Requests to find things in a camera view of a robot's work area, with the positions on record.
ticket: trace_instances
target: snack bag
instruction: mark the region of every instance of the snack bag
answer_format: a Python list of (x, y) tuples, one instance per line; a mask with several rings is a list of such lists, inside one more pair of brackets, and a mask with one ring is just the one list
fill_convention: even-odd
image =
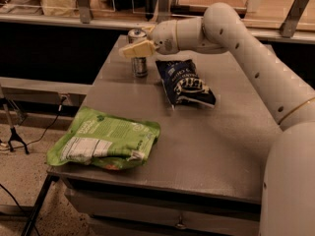
[(166, 95), (174, 107), (186, 102), (199, 102), (214, 107), (216, 98), (199, 79), (191, 59), (185, 61), (156, 61)]
[(47, 153), (47, 163), (92, 164), (121, 170), (144, 164), (158, 140), (159, 124), (138, 122), (81, 107), (65, 134)]

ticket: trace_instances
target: floor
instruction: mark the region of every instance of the floor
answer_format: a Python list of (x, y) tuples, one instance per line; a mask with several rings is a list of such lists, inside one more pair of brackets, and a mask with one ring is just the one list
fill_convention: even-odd
[[(7, 142), (11, 131), (5, 112), (0, 108), (0, 139)], [(19, 122), (16, 112), (11, 112), (15, 124)], [(45, 128), (52, 123), (55, 116), (43, 114), (28, 114), (22, 125), (16, 125), (18, 135), (25, 143), (38, 140)], [(61, 116), (43, 138), (29, 144), (30, 154), (25, 154), (23, 148), (9, 152), (0, 147), (0, 184), (8, 189), (21, 206), (32, 206), (41, 189), (49, 167), (45, 163), (47, 150), (65, 133), (71, 123), (71, 117)], [(36, 228), (39, 235), (95, 235), (87, 223), (87, 216), (76, 212), (64, 197), (65, 186), (62, 181), (53, 182), (37, 217)], [(13, 205), (11, 197), (0, 188), (0, 205)], [(26, 219), (21, 217), (0, 216), (0, 236), (21, 235)], [(35, 230), (31, 235), (38, 235)]]

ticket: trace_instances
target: green plastic bag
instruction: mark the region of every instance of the green plastic bag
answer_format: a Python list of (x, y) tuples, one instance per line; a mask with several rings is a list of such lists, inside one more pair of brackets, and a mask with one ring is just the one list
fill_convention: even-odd
[(144, 164), (158, 140), (159, 124), (139, 122), (81, 107), (65, 134), (47, 153), (47, 163), (92, 164), (111, 170)]

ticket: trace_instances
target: silver can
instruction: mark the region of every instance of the silver can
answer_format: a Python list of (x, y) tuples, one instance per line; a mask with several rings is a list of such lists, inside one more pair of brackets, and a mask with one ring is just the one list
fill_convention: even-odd
[[(133, 43), (139, 39), (147, 39), (147, 34), (141, 29), (131, 29), (128, 32), (128, 41)], [(132, 72), (136, 77), (145, 77), (148, 74), (147, 59), (145, 57), (131, 59)]]

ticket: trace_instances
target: black tripod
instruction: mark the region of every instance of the black tripod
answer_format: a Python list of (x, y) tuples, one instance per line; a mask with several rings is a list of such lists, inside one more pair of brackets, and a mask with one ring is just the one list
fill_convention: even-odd
[(10, 130), (11, 130), (11, 137), (10, 137), (10, 139), (8, 141), (10, 152), (14, 151), (11, 142), (12, 141), (16, 141), (16, 142), (21, 143), (24, 146), (25, 150), (26, 150), (26, 154), (29, 154), (28, 145), (18, 135), (18, 133), (16, 131), (16, 128), (13, 125), (12, 118), (11, 118), (11, 115), (10, 115), (10, 112), (9, 112), (9, 108), (8, 108), (8, 101), (7, 101), (7, 99), (5, 98), (5, 96), (3, 94), (1, 84), (0, 84), (0, 103), (3, 105), (4, 111), (5, 111), (7, 119), (8, 119), (8, 124), (9, 124)]

